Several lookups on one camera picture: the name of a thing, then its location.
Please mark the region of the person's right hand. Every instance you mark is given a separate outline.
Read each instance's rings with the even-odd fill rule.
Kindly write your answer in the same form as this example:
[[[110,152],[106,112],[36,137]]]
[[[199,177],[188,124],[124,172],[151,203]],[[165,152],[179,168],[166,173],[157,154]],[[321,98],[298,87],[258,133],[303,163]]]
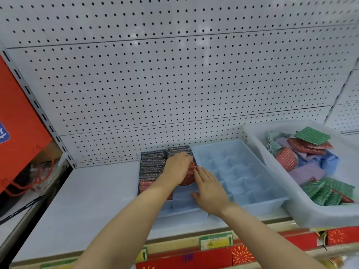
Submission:
[[[198,206],[205,212],[223,219],[232,203],[218,179],[207,169],[198,166],[194,170],[195,182],[198,186],[202,204]]]

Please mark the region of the person's left hand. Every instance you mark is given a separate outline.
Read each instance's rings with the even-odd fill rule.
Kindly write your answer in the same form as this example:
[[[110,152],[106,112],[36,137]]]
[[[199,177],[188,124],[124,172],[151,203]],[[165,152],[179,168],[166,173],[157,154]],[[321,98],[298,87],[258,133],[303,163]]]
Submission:
[[[170,190],[174,190],[175,187],[179,186],[187,174],[187,172],[180,171],[179,156],[180,153],[176,153],[167,159],[163,173],[160,176],[160,180]]]

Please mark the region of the red round scouring pad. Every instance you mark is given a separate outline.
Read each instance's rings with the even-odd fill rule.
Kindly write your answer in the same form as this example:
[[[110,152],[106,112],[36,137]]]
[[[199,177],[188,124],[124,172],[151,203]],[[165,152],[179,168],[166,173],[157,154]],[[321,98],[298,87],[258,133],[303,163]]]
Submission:
[[[179,184],[180,186],[188,186],[195,182],[194,170],[197,168],[195,161],[192,161],[188,167],[187,174],[183,181]]]

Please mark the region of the person's left forearm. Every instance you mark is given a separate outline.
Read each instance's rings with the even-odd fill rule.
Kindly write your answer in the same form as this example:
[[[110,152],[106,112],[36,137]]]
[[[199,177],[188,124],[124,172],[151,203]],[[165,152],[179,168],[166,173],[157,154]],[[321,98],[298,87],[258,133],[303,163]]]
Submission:
[[[131,269],[177,183],[161,177],[124,207],[92,240],[73,269]]]

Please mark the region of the person's right forearm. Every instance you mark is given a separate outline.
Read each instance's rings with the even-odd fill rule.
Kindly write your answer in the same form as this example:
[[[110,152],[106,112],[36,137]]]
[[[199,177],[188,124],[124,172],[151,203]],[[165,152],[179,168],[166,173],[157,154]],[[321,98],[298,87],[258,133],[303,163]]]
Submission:
[[[234,203],[222,209],[219,216],[247,246],[262,269],[326,269]]]

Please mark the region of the blue tray holding scouring pads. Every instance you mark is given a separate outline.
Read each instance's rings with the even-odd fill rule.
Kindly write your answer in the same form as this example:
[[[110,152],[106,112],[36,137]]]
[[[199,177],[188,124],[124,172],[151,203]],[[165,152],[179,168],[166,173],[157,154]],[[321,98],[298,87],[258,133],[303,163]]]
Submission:
[[[155,225],[169,223],[202,222],[207,219],[208,213],[199,208],[191,196],[191,192],[198,191],[197,183],[188,186],[177,186],[173,190],[173,200],[165,202],[155,220]]]

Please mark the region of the empty blue divided tray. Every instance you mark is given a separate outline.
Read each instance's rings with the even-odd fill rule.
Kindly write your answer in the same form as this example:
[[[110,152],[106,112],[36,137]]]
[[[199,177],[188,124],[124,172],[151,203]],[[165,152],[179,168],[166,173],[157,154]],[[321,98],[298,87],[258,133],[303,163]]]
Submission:
[[[289,200],[269,169],[241,140],[192,147],[197,165],[212,172],[231,201],[249,214],[277,211]]]

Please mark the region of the teal cleaning cloth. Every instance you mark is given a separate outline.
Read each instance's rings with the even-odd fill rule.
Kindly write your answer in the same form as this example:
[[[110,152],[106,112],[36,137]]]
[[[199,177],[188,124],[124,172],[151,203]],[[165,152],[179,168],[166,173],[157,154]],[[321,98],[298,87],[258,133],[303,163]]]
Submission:
[[[289,138],[291,134],[284,133],[284,132],[278,132],[278,131],[267,131],[266,132],[266,139],[267,144],[265,145],[266,149],[272,154],[272,156],[276,156],[283,146],[278,144],[276,140],[280,137]]]

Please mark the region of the purple cleaning cloth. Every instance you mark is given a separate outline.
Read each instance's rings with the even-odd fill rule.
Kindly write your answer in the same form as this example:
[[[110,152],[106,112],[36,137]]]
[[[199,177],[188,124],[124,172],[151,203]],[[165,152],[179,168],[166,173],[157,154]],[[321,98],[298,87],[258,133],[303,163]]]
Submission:
[[[276,140],[278,144],[280,144],[283,147],[288,147],[289,149],[293,150],[293,147],[289,144],[288,139],[285,137],[280,137]]]
[[[288,172],[288,174],[293,178],[293,180],[298,184],[302,185],[312,178],[316,180],[321,180],[326,172],[325,170],[321,169],[315,163],[309,163],[307,165],[297,167]]]

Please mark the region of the translucent white plastic bin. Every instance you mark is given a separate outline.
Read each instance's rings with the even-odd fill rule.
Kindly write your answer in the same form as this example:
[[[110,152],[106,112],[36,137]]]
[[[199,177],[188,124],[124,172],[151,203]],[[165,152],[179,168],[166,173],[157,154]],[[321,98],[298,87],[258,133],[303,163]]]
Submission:
[[[307,126],[331,136],[329,142],[334,147],[333,153],[339,157],[333,178],[355,186],[354,203],[339,206],[317,205],[266,149],[268,131],[294,134]],[[288,192],[290,199],[283,206],[298,226],[308,228],[359,226],[359,139],[352,141],[349,135],[342,135],[310,120],[249,123],[243,126],[243,130],[247,135],[248,147]]]

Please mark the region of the pile of green scouring pads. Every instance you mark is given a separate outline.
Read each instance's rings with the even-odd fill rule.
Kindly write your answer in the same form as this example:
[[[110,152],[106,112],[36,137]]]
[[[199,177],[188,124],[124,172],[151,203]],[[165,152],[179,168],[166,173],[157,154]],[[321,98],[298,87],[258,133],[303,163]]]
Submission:
[[[307,196],[319,206],[339,206],[355,203],[353,200],[355,187],[331,177],[317,180],[312,177],[300,185]]]

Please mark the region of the blue cleaning cloth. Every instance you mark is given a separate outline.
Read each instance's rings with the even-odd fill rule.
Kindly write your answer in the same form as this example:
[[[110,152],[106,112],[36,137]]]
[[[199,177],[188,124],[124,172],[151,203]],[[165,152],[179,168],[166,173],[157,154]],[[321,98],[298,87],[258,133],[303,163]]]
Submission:
[[[297,167],[302,167],[307,164],[314,163],[322,170],[324,170],[325,175],[327,176],[334,175],[339,164],[339,158],[330,152],[327,152],[325,155],[308,154],[305,159],[306,160],[298,158]]]

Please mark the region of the red firework print package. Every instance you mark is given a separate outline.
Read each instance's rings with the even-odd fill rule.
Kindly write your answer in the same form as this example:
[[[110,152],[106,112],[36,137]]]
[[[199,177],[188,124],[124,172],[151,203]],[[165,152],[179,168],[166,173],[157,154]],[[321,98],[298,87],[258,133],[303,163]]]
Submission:
[[[327,231],[327,246],[359,243],[359,226],[335,228]]]

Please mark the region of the white slotted shelf upright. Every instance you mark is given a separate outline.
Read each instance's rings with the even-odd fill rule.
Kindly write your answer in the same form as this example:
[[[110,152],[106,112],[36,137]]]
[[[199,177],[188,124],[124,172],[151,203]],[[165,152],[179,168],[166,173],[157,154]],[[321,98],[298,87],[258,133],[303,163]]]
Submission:
[[[14,61],[11,59],[10,54],[8,53],[7,49],[3,46],[3,44],[0,41],[0,55],[4,59],[5,63],[9,67],[11,73],[15,77],[16,81],[19,83],[21,89],[24,91],[27,99],[29,99],[31,105],[35,109],[36,113],[40,117],[42,123],[46,127],[46,129],[49,131],[52,138],[55,140],[56,144],[59,146],[59,148],[62,151],[62,156],[59,161],[59,166],[66,164],[66,166],[69,166],[71,168],[75,168],[76,165],[73,163],[73,159],[70,156],[67,148],[65,147],[63,141],[61,140],[60,136],[55,131],[54,126],[50,122],[49,118],[47,117],[46,113],[44,112],[43,108],[41,107],[37,97],[35,96],[33,90],[29,86],[29,84],[25,81],[23,75],[21,74],[20,70],[14,63]]]

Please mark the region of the narrow white pegboard panel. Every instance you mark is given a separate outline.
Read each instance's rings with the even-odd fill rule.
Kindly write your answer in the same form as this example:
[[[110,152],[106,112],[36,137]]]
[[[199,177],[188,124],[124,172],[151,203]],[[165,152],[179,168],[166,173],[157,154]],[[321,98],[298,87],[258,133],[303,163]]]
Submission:
[[[324,125],[342,134],[359,133],[359,58],[330,109]]]

